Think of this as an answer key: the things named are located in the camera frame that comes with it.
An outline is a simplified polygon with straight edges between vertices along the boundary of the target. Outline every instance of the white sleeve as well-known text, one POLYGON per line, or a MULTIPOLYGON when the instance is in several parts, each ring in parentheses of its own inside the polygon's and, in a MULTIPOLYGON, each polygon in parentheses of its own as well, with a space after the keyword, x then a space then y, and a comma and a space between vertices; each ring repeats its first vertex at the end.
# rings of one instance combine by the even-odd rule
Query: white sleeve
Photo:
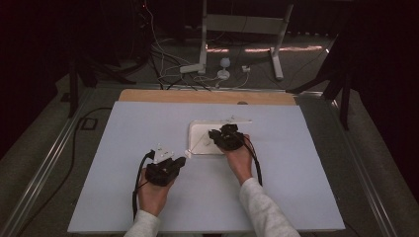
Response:
POLYGON ((255 178, 243 183, 239 196, 258 237, 299 236, 255 178))
POLYGON ((133 226, 124 237, 155 237, 160 226, 160 219, 140 210, 135 217, 133 226))

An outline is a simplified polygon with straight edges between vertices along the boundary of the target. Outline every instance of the wooden edge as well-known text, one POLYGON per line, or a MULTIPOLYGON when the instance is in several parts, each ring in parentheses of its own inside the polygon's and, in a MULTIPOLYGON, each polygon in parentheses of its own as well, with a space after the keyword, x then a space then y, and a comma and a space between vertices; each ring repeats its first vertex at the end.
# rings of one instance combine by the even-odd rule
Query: wooden edge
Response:
POLYGON ((249 104, 294 106, 292 94, 285 92, 209 92, 125 89, 119 101, 205 104, 249 104))

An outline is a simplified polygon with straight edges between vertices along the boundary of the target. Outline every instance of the person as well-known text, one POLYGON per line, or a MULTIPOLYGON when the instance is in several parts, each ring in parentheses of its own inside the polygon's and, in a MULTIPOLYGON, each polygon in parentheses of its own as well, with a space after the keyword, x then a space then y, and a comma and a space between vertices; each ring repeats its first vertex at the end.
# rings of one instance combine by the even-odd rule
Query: person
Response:
MULTIPOLYGON (((247 145, 249 135, 245 134, 247 145)), ((241 188, 239 199, 248 214, 258 237, 296 237, 298 232, 292 227, 281 209, 268 197, 252 175, 252 156, 245 146, 234 151, 221 151, 227 158, 228 165, 236 176, 241 188)), ((140 184, 144 184, 145 169, 142 170, 140 184)), ((172 187, 147 184, 138 192, 140 211, 137 213, 132 228, 125 237, 154 237, 158 233, 160 220, 157 217, 163 209, 167 195, 172 187)))

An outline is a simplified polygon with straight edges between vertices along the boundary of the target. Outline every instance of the equipment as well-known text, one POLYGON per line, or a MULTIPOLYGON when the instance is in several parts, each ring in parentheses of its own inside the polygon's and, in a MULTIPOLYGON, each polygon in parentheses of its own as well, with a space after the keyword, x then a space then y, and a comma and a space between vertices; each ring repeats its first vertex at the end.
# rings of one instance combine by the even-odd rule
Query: equipment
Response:
POLYGON ((213 143, 226 151, 237 150, 244 144, 243 133, 238 132, 237 124, 226 124, 219 130, 209 131, 213 143))
MULTIPOLYGON (((158 153, 163 153, 163 154, 168 153, 168 152, 164 152, 163 148, 161 147, 159 147, 157 151, 158 153)), ((156 161, 156 159, 154 158, 155 154, 156 152, 154 150, 151 150, 150 152, 145 154, 138 168, 138 173, 136 175, 136 180, 135 180, 135 188, 132 192, 132 212, 133 212, 134 219, 136 216, 136 212, 138 211, 138 207, 136 204, 136 195, 137 195, 138 190, 142 186, 146 185, 148 182, 155 186, 161 186, 161 187, 167 186, 171 181, 173 181, 176 177, 178 177, 180 169, 184 167, 186 163, 185 157, 179 157, 175 161, 173 161, 172 158, 165 158, 164 160, 161 160, 160 162, 148 164, 145 170, 145 179, 147 180, 147 182, 140 185, 139 178, 141 176, 142 166, 144 165, 145 159, 150 158, 156 161)))
POLYGON ((227 80, 230 77, 230 73, 225 70, 225 68, 230 66, 230 59, 228 57, 224 57, 219 65, 222 67, 222 70, 219 70, 216 75, 221 80, 227 80))

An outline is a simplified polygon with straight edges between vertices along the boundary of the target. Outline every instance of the hand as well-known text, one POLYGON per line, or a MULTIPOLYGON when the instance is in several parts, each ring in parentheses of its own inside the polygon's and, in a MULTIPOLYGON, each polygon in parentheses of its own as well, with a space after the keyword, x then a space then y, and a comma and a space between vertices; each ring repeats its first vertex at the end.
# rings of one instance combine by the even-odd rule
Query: hand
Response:
MULTIPOLYGON (((247 146, 251 147, 249 141, 249 135, 244 134, 245 138, 244 141, 247 146)), ((225 154, 225 157, 228 160, 228 165, 230 166, 231 170, 233 171, 234 175, 238 179, 238 183, 240 186, 243 183, 252 178, 252 155, 247 150, 247 148, 243 145, 242 147, 238 148, 237 150, 233 151, 226 151, 220 148, 222 153, 225 154)))
MULTIPOLYGON (((139 185, 148 182, 145 179, 145 168, 141 171, 141 179, 139 185)), ((166 187, 155 186, 151 183, 143 185, 138 190, 139 208, 154 216, 158 216, 164 205, 166 204, 167 195, 175 180, 169 183, 166 187)))

